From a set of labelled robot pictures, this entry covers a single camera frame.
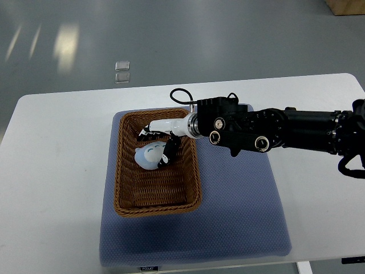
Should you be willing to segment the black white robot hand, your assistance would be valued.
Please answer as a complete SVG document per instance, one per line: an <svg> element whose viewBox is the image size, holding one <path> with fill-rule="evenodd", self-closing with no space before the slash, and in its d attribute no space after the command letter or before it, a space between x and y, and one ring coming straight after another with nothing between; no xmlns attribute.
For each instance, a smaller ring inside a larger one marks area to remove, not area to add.
<svg viewBox="0 0 365 274"><path fill-rule="evenodd" d="M188 114L184 118L153 120L137 136L138 142L151 140L154 135L170 135L163 150L162 157L158 162L158 167L165 167L171 164L180 147L180 137L197 137L197 115Z"/></svg>

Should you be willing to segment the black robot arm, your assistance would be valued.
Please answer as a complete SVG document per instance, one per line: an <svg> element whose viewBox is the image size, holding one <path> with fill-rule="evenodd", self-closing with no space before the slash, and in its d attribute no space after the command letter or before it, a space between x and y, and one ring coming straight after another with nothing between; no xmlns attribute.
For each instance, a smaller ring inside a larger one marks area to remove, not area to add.
<svg viewBox="0 0 365 274"><path fill-rule="evenodd" d="M328 152L342 157L338 170L345 176L363 179L364 170L346 167L354 157L364 160L364 100L357 99L351 111L299 111L267 108L249 111L231 93L227 97L201 99L197 111L184 118L153 120L137 140L161 135L193 139L209 138L214 146L227 147L233 157L240 151L268 152L272 148L299 148Z"/></svg>

